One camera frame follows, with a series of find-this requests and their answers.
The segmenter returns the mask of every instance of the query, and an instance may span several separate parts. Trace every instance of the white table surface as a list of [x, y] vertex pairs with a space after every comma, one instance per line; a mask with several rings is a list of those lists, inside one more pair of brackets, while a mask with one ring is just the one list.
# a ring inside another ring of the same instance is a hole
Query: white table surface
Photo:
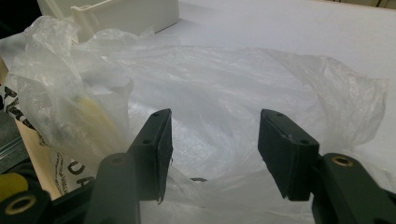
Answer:
[[[358, 150], [396, 171], [396, 10], [319, 0], [180, 0], [179, 10], [180, 21], [161, 34], [181, 45], [328, 55], [369, 77], [390, 78], [378, 133]], [[8, 67], [23, 47], [21, 34], [0, 40]]]

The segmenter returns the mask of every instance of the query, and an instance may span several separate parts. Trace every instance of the white box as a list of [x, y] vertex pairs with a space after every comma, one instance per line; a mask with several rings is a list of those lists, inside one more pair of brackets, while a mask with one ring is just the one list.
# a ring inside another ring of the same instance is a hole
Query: white box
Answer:
[[81, 26], [79, 42], [100, 30], [117, 28], [140, 35], [159, 32], [178, 21], [178, 0], [37, 0], [43, 15]]

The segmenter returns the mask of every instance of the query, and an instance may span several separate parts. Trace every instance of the black clamp jaw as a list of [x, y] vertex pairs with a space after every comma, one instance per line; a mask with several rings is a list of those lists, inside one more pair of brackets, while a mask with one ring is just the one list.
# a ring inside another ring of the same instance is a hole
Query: black clamp jaw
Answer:
[[126, 153], [102, 160], [89, 184], [51, 201], [25, 191], [0, 204], [0, 223], [140, 223], [139, 201], [163, 200], [172, 159], [171, 110], [152, 114]]
[[291, 119], [262, 110], [259, 151], [281, 195], [308, 201], [316, 223], [394, 224], [396, 197], [361, 164], [342, 154], [318, 154], [319, 143]]

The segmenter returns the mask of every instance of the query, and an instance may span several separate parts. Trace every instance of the clear plastic bag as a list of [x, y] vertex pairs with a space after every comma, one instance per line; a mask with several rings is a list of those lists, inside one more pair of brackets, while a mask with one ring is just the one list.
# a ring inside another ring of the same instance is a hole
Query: clear plastic bag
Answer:
[[[71, 27], [50, 18], [37, 21], [27, 32], [32, 39], [16, 59], [7, 84], [18, 90], [21, 110], [51, 146], [56, 142], [51, 135], [60, 127], [49, 129], [47, 123], [74, 120], [85, 113], [61, 109], [66, 112], [63, 116], [62, 111], [53, 113], [53, 107], [79, 108], [76, 92], [90, 90], [87, 95], [95, 105], [112, 111], [120, 105], [121, 96], [129, 94], [125, 89], [130, 84], [120, 88], [119, 77], [134, 81], [128, 109], [124, 104], [117, 109], [129, 115], [130, 134], [125, 142], [132, 142], [149, 114], [172, 109], [174, 154], [165, 200], [161, 205], [142, 203], [144, 223], [313, 222], [309, 203], [282, 200], [265, 169], [257, 149], [261, 109], [277, 110], [293, 119], [321, 143], [321, 153], [353, 154], [354, 146], [375, 136], [384, 115], [388, 81], [358, 74], [329, 57], [269, 49], [151, 45], [117, 30], [104, 30], [86, 43], [71, 45]], [[37, 57], [38, 50], [44, 55]], [[43, 78], [43, 74], [56, 77]], [[58, 91], [58, 84], [73, 91]], [[117, 86], [110, 88], [118, 90], [112, 92], [117, 97], [107, 99], [112, 94], [103, 92], [110, 90], [102, 88], [105, 84]], [[57, 100], [65, 95], [68, 100]], [[115, 123], [127, 120], [111, 113], [108, 117], [117, 118]], [[95, 129], [101, 125], [95, 123]], [[121, 135], [128, 133], [125, 127], [118, 129]], [[66, 139], [77, 137], [64, 131], [70, 134]], [[108, 130], [103, 133], [106, 140], [113, 135]], [[90, 167], [97, 162], [78, 157], [75, 142], [56, 144]], [[104, 156], [91, 150], [84, 153], [95, 160]], [[192, 177], [208, 181], [197, 183]]]
[[29, 27], [26, 50], [6, 79], [18, 96], [5, 100], [19, 107], [45, 144], [95, 171], [101, 159], [132, 142], [125, 120], [133, 82], [110, 63], [78, 67], [70, 52], [76, 31], [72, 23], [46, 17]]

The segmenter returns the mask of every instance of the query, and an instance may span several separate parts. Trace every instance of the crumpled plastic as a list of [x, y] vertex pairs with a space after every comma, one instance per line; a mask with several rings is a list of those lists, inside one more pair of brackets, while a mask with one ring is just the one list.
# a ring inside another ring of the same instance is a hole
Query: crumpled plastic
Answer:
[[[6, 84], [18, 93], [21, 111], [46, 143], [93, 168], [107, 153], [128, 147], [98, 154], [76, 144], [78, 135], [85, 141], [85, 133], [54, 131], [81, 114], [63, 109], [64, 104], [79, 108], [70, 100], [76, 92], [95, 99], [120, 125], [120, 135], [128, 134], [127, 143], [149, 114], [172, 109], [174, 154], [165, 199], [161, 205], [141, 203], [144, 223], [312, 223], [310, 203], [282, 200], [265, 168], [257, 149], [261, 109], [294, 120], [320, 142], [321, 154], [353, 155], [354, 146], [374, 138], [384, 116], [388, 81], [368, 78], [330, 57], [152, 45], [118, 30], [72, 45], [75, 33], [70, 22], [38, 19], [26, 32], [26, 52], [16, 58]], [[129, 80], [134, 81], [131, 96], [118, 91]], [[107, 85], [114, 88], [103, 88]], [[69, 100], [59, 100], [65, 96]], [[129, 122], [114, 111], [128, 112]], [[48, 128], [49, 123], [57, 125]], [[63, 132], [70, 143], [53, 137]], [[119, 142], [109, 139], [113, 132], [107, 134], [106, 140]]]

